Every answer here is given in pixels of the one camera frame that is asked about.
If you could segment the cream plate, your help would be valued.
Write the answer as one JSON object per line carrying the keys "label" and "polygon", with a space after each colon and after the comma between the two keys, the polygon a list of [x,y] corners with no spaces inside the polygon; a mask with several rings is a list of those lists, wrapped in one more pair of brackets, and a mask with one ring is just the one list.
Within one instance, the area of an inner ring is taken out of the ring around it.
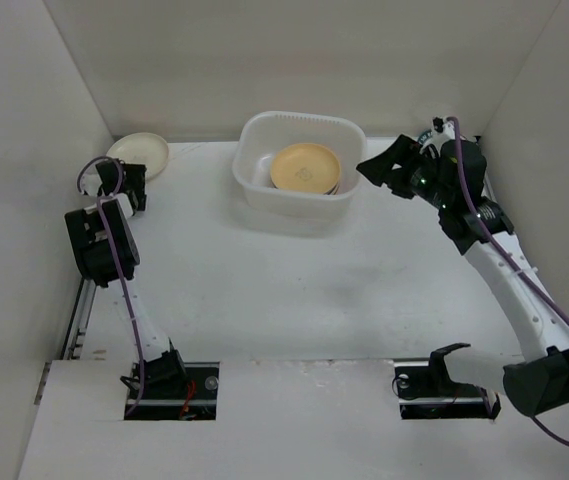
{"label": "cream plate", "polygon": [[145,166],[145,180],[149,182],[166,168],[169,153],[169,145],[164,138],[153,133],[140,132],[117,140],[106,155],[120,159],[126,164]]}

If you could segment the orange plate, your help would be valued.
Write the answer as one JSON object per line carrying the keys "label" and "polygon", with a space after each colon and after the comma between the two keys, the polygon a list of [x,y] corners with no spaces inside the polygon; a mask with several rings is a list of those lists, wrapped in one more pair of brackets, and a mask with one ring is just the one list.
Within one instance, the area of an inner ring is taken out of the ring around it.
{"label": "orange plate", "polygon": [[270,179],[279,190],[328,195],[338,186],[342,166],[328,147],[297,143],[278,152],[270,166]]}

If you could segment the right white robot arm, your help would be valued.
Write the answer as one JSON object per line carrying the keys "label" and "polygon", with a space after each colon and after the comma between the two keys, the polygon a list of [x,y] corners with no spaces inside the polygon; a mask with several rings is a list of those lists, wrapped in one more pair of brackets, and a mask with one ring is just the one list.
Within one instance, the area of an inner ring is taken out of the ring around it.
{"label": "right white robot arm", "polygon": [[544,300],[504,210],[483,194],[487,160],[473,142],[422,147],[399,136],[358,172],[405,199],[420,197],[438,211],[444,234],[478,272],[504,312],[522,359],[507,364],[467,343],[433,351],[427,381],[441,395],[462,384],[504,394],[526,417],[569,403],[569,326]]}

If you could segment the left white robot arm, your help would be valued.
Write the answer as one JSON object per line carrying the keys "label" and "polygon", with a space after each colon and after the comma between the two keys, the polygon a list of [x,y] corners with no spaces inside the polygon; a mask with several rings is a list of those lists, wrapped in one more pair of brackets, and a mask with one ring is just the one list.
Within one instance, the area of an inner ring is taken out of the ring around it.
{"label": "left white robot arm", "polygon": [[121,378],[136,399],[186,392],[189,372],[170,338],[145,311],[135,283],[140,255],[129,220],[146,210],[146,171],[143,164],[99,156],[88,162],[76,181],[80,194],[94,204],[64,215],[73,256],[85,280],[115,294],[138,361],[130,376]]}

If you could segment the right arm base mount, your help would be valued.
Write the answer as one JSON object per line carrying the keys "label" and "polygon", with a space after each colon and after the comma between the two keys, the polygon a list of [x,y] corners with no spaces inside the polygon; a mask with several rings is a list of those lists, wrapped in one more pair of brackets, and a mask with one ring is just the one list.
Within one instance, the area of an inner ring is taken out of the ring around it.
{"label": "right arm base mount", "polygon": [[427,359],[396,361],[391,389],[402,420],[494,421],[501,412],[497,393],[471,384],[439,384]]}

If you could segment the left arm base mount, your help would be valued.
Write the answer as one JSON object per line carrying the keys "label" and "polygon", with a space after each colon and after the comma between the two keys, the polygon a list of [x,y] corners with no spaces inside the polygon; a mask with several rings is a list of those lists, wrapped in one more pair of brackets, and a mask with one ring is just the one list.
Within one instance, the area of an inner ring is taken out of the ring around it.
{"label": "left arm base mount", "polygon": [[214,421],[217,416],[219,363],[186,363],[187,379],[164,380],[145,387],[135,405],[136,383],[126,377],[123,419],[128,421]]}

